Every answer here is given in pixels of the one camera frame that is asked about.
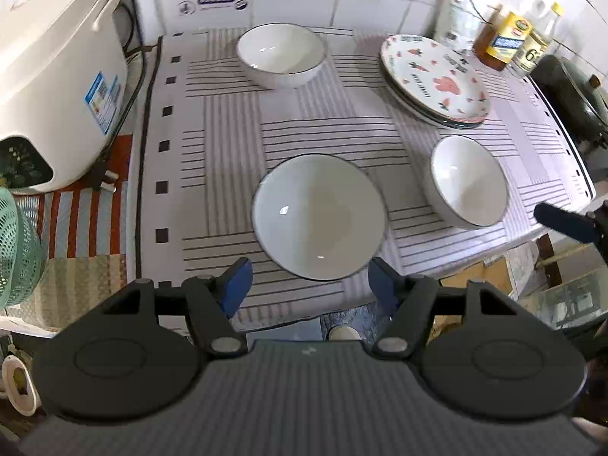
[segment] plastic colander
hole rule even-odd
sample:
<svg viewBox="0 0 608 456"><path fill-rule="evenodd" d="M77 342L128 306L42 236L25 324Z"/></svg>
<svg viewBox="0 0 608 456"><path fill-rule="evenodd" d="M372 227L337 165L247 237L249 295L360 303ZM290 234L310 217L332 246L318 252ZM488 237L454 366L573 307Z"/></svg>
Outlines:
<svg viewBox="0 0 608 456"><path fill-rule="evenodd" d="M42 271L42 248L32 223L0 188L0 307L29 297Z"/></svg>

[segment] white bowl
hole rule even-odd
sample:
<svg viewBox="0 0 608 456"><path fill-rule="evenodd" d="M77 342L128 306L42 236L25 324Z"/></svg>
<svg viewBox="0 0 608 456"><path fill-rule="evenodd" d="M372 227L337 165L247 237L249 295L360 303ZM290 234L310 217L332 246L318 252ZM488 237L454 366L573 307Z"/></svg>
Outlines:
<svg viewBox="0 0 608 456"><path fill-rule="evenodd" d="M509 185L498 161L462 135L437 142L427 165L424 192L445 221L468 230L498 223L509 203Z"/></svg>
<svg viewBox="0 0 608 456"><path fill-rule="evenodd" d="M317 75L327 50L325 42L305 27L265 24L241 36L236 55L256 84L267 89L289 89Z"/></svg>
<svg viewBox="0 0 608 456"><path fill-rule="evenodd" d="M378 251L384 204L354 164L325 154L293 157L260 183L253 228L266 253L302 278L339 280Z"/></svg>

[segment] brown liquid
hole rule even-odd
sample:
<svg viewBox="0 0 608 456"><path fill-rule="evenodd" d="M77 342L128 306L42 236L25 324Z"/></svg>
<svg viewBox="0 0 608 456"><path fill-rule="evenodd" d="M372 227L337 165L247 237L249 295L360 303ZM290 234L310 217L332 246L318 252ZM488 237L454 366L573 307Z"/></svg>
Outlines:
<svg viewBox="0 0 608 456"><path fill-rule="evenodd" d="M494 70L501 71L507 66L507 64L499 60L498 58L493 57L486 51L486 48L494 40L495 36L496 26L486 24L486 26L481 31L481 34L479 34L479 37L473 44L473 52L481 63L490 68L493 68Z"/></svg>

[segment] bottle label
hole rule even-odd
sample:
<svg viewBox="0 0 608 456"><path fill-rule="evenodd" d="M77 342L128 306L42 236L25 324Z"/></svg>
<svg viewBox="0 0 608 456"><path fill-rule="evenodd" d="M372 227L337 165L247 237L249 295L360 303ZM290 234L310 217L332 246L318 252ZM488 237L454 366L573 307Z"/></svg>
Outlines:
<svg viewBox="0 0 608 456"><path fill-rule="evenodd" d="M486 53L504 63L509 63L531 31L530 22L511 12L498 27L494 40L486 48Z"/></svg>
<svg viewBox="0 0 608 456"><path fill-rule="evenodd" d="M531 72L542 55L545 54L546 48L547 45L536 39L536 36L528 36L524 45L519 48L519 51L513 57L513 62L522 70Z"/></svg>

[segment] white rice cooker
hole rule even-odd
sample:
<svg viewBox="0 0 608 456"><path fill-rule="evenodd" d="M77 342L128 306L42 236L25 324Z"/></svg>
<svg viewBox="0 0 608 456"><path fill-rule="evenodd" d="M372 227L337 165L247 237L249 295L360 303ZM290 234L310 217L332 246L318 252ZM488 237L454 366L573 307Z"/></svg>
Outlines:
<svg viewBox="0 0 608 456"><path fill-rule="evenodd" d="M69 185L116 126L127 64L119 0L21 0L0 12L0 185Z"/></svg>

